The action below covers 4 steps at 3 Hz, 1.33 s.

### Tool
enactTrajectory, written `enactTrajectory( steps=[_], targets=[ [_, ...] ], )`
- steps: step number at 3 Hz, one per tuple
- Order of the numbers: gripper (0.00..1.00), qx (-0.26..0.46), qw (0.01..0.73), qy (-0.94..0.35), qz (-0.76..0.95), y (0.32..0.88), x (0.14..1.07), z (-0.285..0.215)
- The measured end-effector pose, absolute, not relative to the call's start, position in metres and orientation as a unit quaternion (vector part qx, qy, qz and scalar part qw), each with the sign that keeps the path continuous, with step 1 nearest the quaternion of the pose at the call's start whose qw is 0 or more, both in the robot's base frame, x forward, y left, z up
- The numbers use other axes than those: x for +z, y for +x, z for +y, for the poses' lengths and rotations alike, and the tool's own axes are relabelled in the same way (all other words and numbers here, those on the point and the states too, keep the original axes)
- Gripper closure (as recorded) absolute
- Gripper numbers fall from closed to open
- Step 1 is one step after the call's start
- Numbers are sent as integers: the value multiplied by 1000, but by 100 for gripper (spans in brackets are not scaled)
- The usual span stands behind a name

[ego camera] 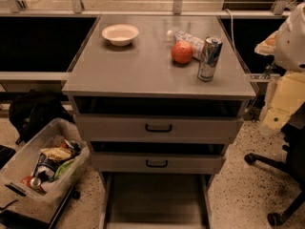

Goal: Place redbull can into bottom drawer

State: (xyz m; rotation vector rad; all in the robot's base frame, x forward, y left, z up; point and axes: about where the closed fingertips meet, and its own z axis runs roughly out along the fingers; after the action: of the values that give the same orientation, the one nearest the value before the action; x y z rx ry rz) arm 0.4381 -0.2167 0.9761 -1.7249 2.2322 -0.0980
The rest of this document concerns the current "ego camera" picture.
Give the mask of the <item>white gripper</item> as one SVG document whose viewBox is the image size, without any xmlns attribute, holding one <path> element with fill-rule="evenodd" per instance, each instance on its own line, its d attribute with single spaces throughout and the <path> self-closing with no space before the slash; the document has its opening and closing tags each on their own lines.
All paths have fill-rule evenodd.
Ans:
<svg viewBox="0 0 305 229">
<path fill-rule="evenodd" d="M 275 54 L 275 40 L 277 31 L 270 34 L 265 40 L 254 48 L 260 55 Z M 274 135 L 305 102 L 305 74 L 286 73 L 277 81 L 271 109 L 263 108 L 259 116 L 258 130 L 263 135 Z"/>
</svg>

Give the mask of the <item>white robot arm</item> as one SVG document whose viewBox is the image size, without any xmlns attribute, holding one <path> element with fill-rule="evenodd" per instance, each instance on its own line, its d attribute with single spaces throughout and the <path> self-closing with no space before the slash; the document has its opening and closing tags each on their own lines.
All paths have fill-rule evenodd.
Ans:
<svg viewBox="0 0 305 229">
<path fill-rule="evenodd" d="M 305 4 L 299 4 L 279 27 L 254 51 L 272 55 L 274 63 L 286 72 L 268 83 L 261 110 L 259 132 L 278 133 L 305 103 Z"/>
</svg>

